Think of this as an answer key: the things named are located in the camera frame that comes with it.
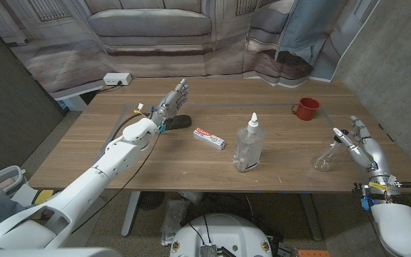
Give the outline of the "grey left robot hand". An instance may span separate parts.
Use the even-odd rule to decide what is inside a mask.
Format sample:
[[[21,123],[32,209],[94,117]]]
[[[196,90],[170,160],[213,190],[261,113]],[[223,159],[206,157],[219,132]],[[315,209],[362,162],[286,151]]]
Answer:
[[[186,79],[182,79],[174,90],[170,91],[164,98],[162,98],[159,105],[151,114],[150,120],[161,128],[165,127],[166,130],[185,127],[185,120],[183,118],[176,118],[176,114],[187,101],[187,96],[188,84],[186,83]]]

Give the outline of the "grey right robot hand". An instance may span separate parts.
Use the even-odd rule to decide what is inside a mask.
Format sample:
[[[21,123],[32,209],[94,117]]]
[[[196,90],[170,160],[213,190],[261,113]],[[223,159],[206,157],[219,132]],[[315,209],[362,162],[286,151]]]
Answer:
[[[351,159],[367,171],[370,182],[380,185],[391,184],[389,162],[381,145],[370,135],[367,126],[356,116],[351,116],[351,125],[354,128],[355,144],[342,130],[334,127],[333,132],[340,143],[343,143]]]

